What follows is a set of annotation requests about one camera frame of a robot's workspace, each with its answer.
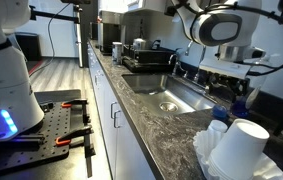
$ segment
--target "kitchen counter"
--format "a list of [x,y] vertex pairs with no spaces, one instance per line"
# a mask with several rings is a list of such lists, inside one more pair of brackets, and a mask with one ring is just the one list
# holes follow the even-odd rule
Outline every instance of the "kitchen counter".
[[[122,74],[132,73],[123,65],[113,65],[111,56],[103,56],[95,48],[97,41],[90,41],[90,44],[155,177],[167,180],[205,179],[196,158],[193,137],[197,132],[206,130],[214,119],[211,110],[167,117],[152,115],[122,78]],[[230,116],[229,120],[231,122],[234,119],[234,116]],[[260,125],[271,134],[273,126],[268,126],[266,121],[261,122]],[[283,170],[282,138],[271,135],[264,152]]]

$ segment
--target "pot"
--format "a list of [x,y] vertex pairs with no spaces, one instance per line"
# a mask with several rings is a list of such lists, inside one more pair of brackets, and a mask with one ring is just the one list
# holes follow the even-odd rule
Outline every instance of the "pot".
[[133,49],[134,50],[149,50],[150,49],[150,41],[137,38],[133,40]]

